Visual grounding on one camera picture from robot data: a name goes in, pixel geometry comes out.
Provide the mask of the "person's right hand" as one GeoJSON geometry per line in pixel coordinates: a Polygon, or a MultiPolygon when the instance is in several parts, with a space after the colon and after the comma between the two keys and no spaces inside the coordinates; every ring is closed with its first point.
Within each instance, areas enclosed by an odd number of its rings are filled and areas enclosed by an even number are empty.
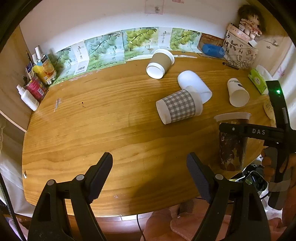
{"type": "MultiPolygon", "coordinates": [[[[272,176],[274,175],[275,170],[274,168],[271,167],[271,158],[268,157],[264,151],[265,149],[263,149],[261,152],[261,155],[263,157],[262,164],[264,166],[263,173],[264,173],[265,180],[269,182],[272,176]]],[[[295,217],[295,206],[296,206],[295,153],[290,154],[287,169],[292,170],[292,177],[291,177],[290,187],[287,192],[287,198],[285,200],[285,204],[283,206],[283,211],[282,211],[282,221],[284,226],[289,226],[295,217]]]]}

